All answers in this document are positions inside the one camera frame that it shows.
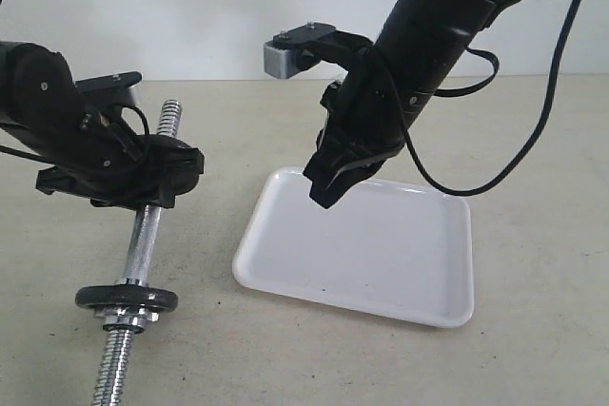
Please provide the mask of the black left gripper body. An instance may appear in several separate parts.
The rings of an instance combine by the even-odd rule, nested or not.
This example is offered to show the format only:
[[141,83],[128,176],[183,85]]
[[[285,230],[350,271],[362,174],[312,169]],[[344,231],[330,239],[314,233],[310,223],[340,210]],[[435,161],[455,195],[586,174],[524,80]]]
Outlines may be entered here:
[[159,136],[150,132],[143,111],[134,114],[142,126],[140,133],[121,110],[87,113],[75,138],[57,157],[48,157],[52,166],[38,172],[35,188],[46,195],[61,193],[89,201],[151,188],[164,178],[156,163]]

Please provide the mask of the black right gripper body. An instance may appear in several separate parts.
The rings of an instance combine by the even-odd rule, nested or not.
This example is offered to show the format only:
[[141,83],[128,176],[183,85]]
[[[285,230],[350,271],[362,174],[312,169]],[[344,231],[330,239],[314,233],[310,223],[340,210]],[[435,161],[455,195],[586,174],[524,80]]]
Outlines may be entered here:
[[365,49],[345,79],[322,96],[326,120],[318,137],[336,137],[347,147],[344,171],[379,165],[405,147],[409,89],[400,88],[389,62],[375,47]]

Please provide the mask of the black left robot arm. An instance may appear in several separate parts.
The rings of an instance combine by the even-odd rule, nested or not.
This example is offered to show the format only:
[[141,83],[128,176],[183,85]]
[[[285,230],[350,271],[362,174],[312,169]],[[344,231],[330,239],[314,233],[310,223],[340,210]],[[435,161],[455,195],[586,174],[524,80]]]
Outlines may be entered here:
[[76,81],[64,56],[41,45],[1,44],[1,128],[25,146],[2,152],[42,163],[35,187],[96,207],[175,205],[198,184],[203,152],[151,131],[132,88],[138,71]]

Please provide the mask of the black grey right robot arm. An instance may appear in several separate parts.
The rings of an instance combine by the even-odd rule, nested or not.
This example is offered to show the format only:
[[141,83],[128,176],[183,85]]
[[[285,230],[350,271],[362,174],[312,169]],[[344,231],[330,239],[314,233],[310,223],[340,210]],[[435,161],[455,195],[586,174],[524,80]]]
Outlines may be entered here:
[[[398,0],[377,39],[334,31],[306,42],[307,60],[345,68],[339,84],[322,97],[327,116],[317,149],[304,169],[310,198],[335,204],[352,186],[375,173],[403,149],[427,102],[444,96],[442,82],[474,37],[521,0]],[[541,135],[553,105],[560,60],[581,0],[571,4],[551,62],[540,118],[515,155],[520,162]]]

